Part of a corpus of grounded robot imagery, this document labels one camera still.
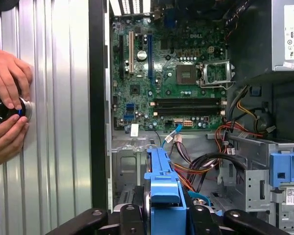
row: metal frame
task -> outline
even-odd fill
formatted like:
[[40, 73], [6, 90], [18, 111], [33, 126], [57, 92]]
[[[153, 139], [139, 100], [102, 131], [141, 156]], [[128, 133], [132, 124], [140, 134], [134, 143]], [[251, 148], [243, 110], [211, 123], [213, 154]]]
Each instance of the metal frame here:
[[33, 66], [22, 152], [0, 166], [0, 234], [45, 234], [91, 205], [88, 0], [21, 0], [0, 49]]

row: ridged aluminum surface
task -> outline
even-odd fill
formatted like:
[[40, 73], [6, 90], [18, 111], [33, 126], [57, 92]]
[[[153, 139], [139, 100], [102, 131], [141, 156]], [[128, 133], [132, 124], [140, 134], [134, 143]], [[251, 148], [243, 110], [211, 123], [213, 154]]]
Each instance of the ridged aluminum surface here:
[[33, 65], [24, 149], [0, 166], [0, 234], [44, 235], [91, 207], [88, 0], [21, 0], [0, 48]]

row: pci slot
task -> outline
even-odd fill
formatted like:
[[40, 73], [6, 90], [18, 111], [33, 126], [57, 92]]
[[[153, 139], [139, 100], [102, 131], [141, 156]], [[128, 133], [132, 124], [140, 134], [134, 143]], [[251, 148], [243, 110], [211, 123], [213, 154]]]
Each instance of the pci slot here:
[[128, 70], [134, 73], [134, 32], [128, 33]]

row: pcie slot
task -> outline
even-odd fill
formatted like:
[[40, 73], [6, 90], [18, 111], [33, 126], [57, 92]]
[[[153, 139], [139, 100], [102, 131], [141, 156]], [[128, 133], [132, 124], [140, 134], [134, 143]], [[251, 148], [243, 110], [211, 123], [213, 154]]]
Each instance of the pcie slot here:
[[148, 42], [148, 78], [150, 79], [151, 83], [153, 84], [153, 59], [152, 59], [152, 35], [147, 35], [147, 42]]
[[123, 35], [119, 36], [119, 73], [120, 79], [124, 79], [124, 39]]

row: barcode label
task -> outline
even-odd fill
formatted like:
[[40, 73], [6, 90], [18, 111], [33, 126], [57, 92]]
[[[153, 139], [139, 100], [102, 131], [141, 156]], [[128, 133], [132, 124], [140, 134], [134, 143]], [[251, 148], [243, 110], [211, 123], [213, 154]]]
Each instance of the barcode label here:
[[294, 187], [286, 188], [286, 205], [294, 205]]
[[167, 143], [170, 143], [171, 141], [173, 140], [173, 138], [172, 138], [172, 136], [167, 136], [166, 138], [165, 138], [165, 141], [167, 142]]

